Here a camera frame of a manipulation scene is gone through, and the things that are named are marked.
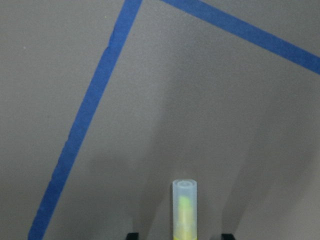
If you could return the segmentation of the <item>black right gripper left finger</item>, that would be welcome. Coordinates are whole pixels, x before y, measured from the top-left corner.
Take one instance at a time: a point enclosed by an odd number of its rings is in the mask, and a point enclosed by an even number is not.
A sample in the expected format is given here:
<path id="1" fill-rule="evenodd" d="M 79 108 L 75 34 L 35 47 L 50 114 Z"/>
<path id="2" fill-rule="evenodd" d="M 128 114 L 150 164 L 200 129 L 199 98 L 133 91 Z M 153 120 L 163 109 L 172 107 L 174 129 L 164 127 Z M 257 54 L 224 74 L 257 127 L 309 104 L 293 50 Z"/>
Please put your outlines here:
<path id="1" fill-rule="evenodd" d="M 138 232 L 129 232 L 125 240 L 139 240 L 139 233 Z"/>

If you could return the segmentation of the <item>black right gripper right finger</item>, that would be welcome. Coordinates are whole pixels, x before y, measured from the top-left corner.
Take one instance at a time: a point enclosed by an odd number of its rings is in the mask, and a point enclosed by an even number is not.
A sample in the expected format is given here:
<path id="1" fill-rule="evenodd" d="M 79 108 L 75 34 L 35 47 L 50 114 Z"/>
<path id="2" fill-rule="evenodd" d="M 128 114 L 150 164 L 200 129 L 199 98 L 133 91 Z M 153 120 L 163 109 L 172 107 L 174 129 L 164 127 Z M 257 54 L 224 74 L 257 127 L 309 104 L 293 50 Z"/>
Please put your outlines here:
<path id="1" fill-rule="evenodd" d="M 222 233 L 221 240 L 236 240 L 236 238 L 232 233 Z"/>

